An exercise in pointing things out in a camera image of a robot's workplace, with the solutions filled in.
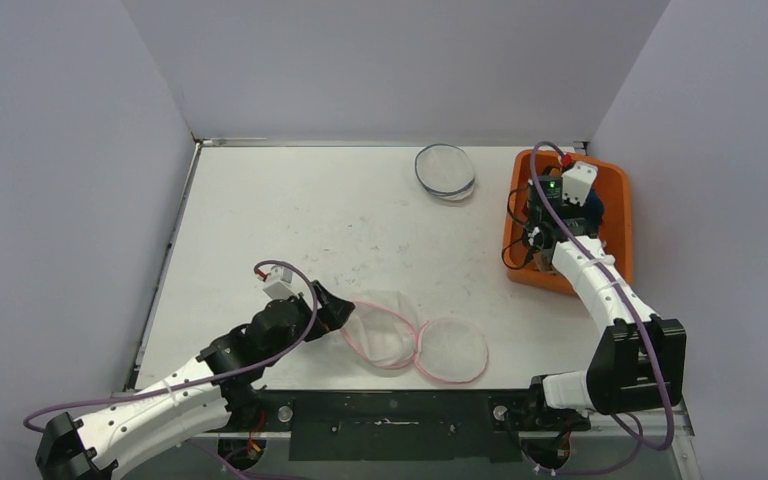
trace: bolt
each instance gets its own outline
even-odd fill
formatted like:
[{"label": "bolt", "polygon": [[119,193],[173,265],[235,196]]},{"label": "bolt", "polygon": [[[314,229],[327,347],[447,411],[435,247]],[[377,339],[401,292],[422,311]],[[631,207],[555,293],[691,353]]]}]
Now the bolt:
[{"label": "bolt", "polygon": [[505,419],[506,413],[508,413],[508,407],[504,405],[498,405],[493,409],[493,418],[501,422]]},{"label": "bolt", "polygon": [[281,423],[287,423],[293,418],[293,409],[284,405],[278,409],[278,421]]}]

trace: orange bin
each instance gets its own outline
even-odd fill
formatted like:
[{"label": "orange bin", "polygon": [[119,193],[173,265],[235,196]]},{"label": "orange bin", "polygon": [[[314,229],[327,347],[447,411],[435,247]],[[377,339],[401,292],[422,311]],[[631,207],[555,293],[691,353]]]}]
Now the orange bin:
[{"label": "orange bin", "polygon": [[[583,161],[599,167],[599,174],[593,182],[593,189],[605,204],[605,215],[602,217],[602,225],[599,227],[599,238],[607,242],[605,251],[616,258],[617,271],[628,282],[633,280],[632,239],[631,239],[631,192],[628,184],[628,176],[625,171],[616,165],[601,162],[586,155],[571,154],[574,161]],[[511,178],[511,190],[528,185],[531,178],[529,161],[531,150],[524,150],[517,155],[514,163],[514,173]],[[537,153],[537,171],[542,172],[549,165],[559,165],[558,155],[554,151],[546,150]],[[528,201],[528,190],[517,192],[511,198],[511,210],[518,218],[528,218],[525,212],[525,204]],[[510,216],[505,218],[504,244],[510,245],[515,240],[522,238],[523,228],[514,223]],[[527,249],[521,243],[517,243],[505,252],[505,262],[508,265],[519,265],[525,260]],[[575,295],[572,285],[562,275],[552,275],[540,272],[531,262],[522,270],[508,269],[508,278],[512,282],[524,283],[534,287],[554,290],[556,292]]]}]

